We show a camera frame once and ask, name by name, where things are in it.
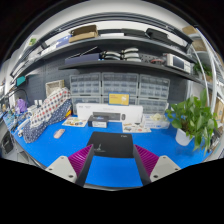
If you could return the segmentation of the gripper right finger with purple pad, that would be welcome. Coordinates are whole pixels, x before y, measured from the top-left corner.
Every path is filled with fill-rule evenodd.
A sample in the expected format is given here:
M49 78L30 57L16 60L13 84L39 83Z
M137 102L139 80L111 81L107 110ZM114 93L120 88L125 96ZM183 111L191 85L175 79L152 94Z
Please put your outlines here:
M138 145L133 146L133 156L143 185L155 182L180 170L180 167L168 156L157 156Z

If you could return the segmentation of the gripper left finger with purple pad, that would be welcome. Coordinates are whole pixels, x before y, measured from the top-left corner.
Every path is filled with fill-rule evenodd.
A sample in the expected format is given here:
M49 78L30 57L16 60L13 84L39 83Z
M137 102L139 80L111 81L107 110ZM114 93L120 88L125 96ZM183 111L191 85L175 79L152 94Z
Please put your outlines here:
M93 156L94 148L90 144L69 157L58 157L46 171L83 187Z

